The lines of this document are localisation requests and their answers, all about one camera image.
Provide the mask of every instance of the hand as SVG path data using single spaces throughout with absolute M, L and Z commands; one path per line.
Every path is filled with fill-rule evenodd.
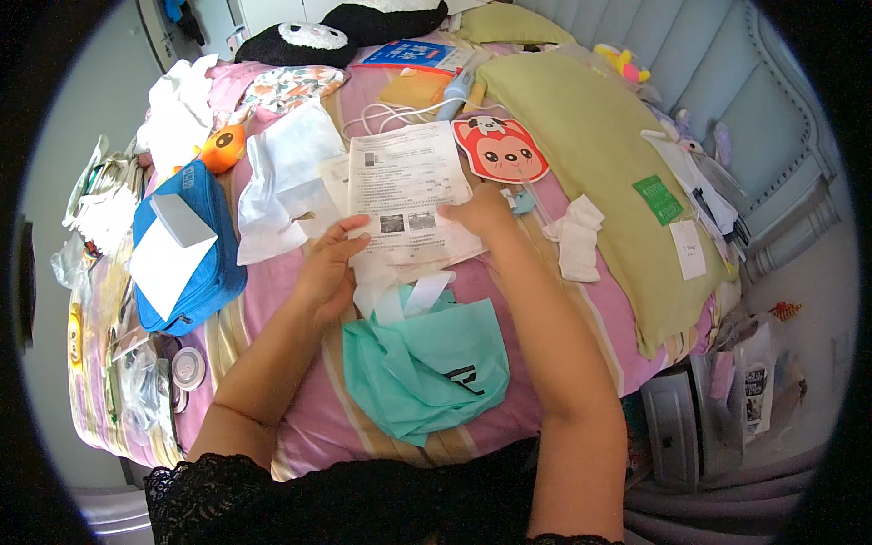
M 439 215 L 456 221 L 487 243 L 488 239 L 501 232 L 510 232 L 515 227 L 512 210 L 500 186 L 486 181 L 473 190 L 473 198 L 460 205 L 443 205 Z
M 351 304 L 356 283 L 348 260 L 370 243 L 368 233 L 348 239 L 348 231 L 369 223 L 368 215 L 353 215 L 335 223 L 321 237 L 297 277 L 291 299 L 311 312 L 313 325 L 322 328 L 339 318 Z

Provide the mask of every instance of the green label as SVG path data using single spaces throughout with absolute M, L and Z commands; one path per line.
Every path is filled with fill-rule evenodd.
M 637 181 L 633 187 L 648 203 L 648 208 L 657 217 L 660 225 L 666 225 L 685 211 L 656 174 Z

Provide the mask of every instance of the charging cable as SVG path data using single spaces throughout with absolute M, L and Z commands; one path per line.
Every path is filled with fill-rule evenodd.
M 370 136 L 372 136 L 373 134 L 381 134 L 385 130 L 385 125 L 387 125 L 388 122 L 391 121 L 392 119 L 399 119 L 400 121 L 402 121 L 403 123 L 406 123 L 407 125 L 415 125 L 415 123 L 413 123 L 409 119 L 406 119 L 406 116 L 416 116 L 420 120 L 421 123 L 429 123 L 430 121 L 428 119 L 421 116 L 422 113 L 430 112 L 431 110 L 435 110 L 436 108 L 441 108 L 443 105 L 448 104 L 449 102 L 454 102 L 455 100 L 462 100 L 463 102 L 465 102 L 471 106 L 475 106 L 475 108 L 477 108 L 479 110 L 493 110 L 494 108 L 502 108 L 503 110 L 506 109 L 505 106 L 500 105 L 500 104 L 494 104 L 492 106 L 479 106 L 479 105 L 475 104 L 474 102 L 470 102 L 469 100 L 463 99 L 462 97 L 454 97 L 454 98 L 451 98 L 448 100 L 443 100 L 442 102 L 439 102 L 438 104 L 434 104 L 433 106 L 429 106 L 429 107 L 424 108 L 422 110 L 415 110 L 411 106 L 392 107 L 392 106 L 388 106 L 387 104 L 384 104 L 381 102 L 373 102 L 372 104 L 366 106 L 360 112 L 361 117 L 359 117 L 357 119 L 352 119 L 348 123 L 345 123 L 344 125 L 342 125 L 342 130 L 339 131 L 339 133 L 342 135 L 342 138 L 344 140 L 351 141 L 351 138 L 348 136 L 348 134 L 345 133 L 345 131 L 348 129 L 349 126 L 352 126 L 355 123 L 363 123 L 364 129 L 366 130 L 366 133 L 369 134 Z M 373 113 L 372 115 L 366 115 L 366 112 L 374 106 L 382 107 L 385 110 L 381 113 Z M 375 118 L 380 118 L 380 117 L 383 117 L 385 115 L 387 115 L 389 117 L 387 119 L 385 119 L 384 121 L 382 121 L 381 125 L 378 126 L 378 130 L 374 133 L 372 131 L 372 129 L 370 128 L 369 120 L 375 119 Z

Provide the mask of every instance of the green pillow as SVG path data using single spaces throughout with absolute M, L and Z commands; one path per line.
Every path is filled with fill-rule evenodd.
M 457 37 L 474 44 L 574 44 L 576 39 L 558 25 L 513 3 L 491 2 L 463 12 Z
M 669 227 L 633 187 L 656 174 L 685 212 L 691 209 L 669 167 L 639 135 L 662 127 L 619 76 L 605 78 L 559 51 L 490 60 L 475 78 L 534 136 L 569 200 L 586 194 L 605 215 L 596 246 L 630 299 L 639 353 L 654 358 L 666 338 L 693 327 L 706 298 L 727 279 L 718 249 L 698 228 L 705 274 L 685 282 Z

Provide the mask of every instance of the headboard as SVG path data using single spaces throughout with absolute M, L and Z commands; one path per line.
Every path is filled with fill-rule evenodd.
M 658 106 L 691 113 L 711 155 L 712 127 L 732 137 L 730 174 L 751 198 L 739 214 L 753 283 L 840 220 L 829 184 L 843 172 L 811 85 L 774 28 L 747 0 L 514 0 L 579 44 L 622 45 L 651 69 Z

